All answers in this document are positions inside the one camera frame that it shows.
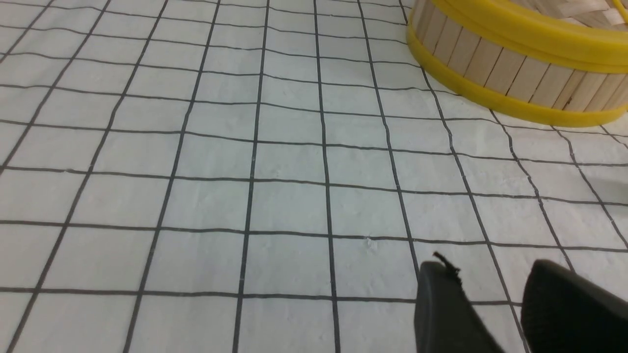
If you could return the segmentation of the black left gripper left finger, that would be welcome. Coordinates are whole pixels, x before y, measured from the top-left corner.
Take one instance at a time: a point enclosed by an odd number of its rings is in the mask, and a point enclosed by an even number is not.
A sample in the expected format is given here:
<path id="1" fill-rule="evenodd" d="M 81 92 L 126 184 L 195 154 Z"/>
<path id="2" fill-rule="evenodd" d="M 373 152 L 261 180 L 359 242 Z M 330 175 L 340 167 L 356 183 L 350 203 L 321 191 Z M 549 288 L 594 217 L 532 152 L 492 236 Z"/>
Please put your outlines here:
<path id="1" fill-rule="evenodd" d="M 419 269 L 414 329 L 418 353 L 502 353 L 465 295 L 459 268 L 439 252 Z"/>

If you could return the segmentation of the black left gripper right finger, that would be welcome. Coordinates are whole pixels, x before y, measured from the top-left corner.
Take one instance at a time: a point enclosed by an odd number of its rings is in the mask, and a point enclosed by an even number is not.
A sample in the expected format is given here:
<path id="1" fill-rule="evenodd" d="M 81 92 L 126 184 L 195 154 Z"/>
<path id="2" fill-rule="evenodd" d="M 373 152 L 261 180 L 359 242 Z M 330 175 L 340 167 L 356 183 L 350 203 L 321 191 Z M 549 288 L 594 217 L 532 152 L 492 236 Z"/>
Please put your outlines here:
<path id="1" fill-rule="evenodd" d="M 532 353 L 625 353 L 628 304 L 550 260 L 527 277 L 521 325 Z"/>

